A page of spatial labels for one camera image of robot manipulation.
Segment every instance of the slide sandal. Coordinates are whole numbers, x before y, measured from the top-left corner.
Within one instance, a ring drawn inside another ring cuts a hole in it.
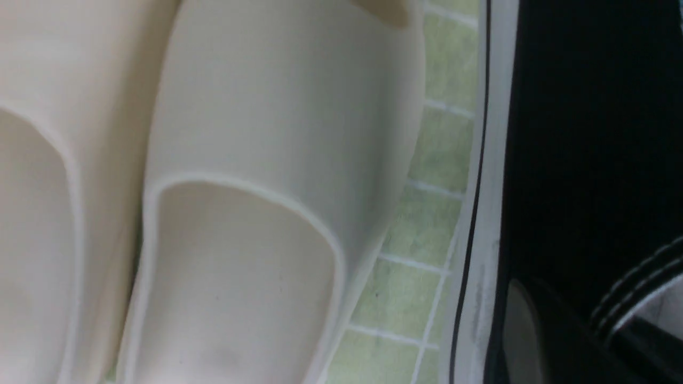
[[[175,10],[0,0],[1,384],[95,384],[115,357]]]
[[[423,89],[417,2],[185,1],[117,382],[318,382],[398,202]]]

